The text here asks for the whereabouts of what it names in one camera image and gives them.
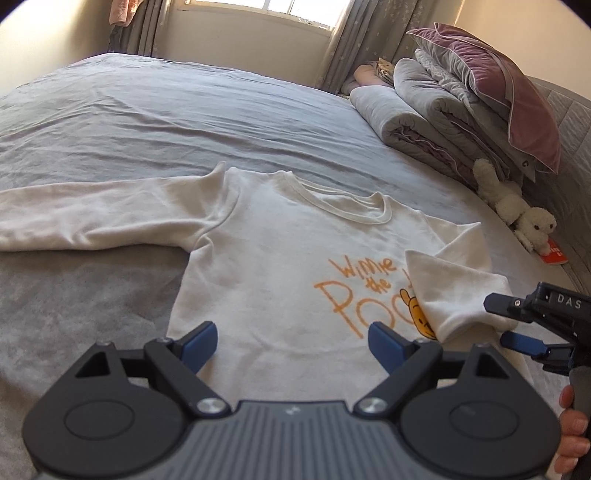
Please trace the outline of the person right hand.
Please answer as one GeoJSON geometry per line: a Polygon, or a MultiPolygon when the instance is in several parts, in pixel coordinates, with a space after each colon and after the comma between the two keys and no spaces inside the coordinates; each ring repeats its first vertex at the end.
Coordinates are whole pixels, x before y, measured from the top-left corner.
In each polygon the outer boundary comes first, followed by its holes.
{"type": "Polygon", "coordinates": [[[562,408],[559,416],[561,441],[554,464],[554,470],[558,474],[571,473],[579,460],[590,450],[590,441],[585,437],[589,418],[572,408],[574,398],[573,387],[565,386],[559,397],[559,405],[562,408]]]}

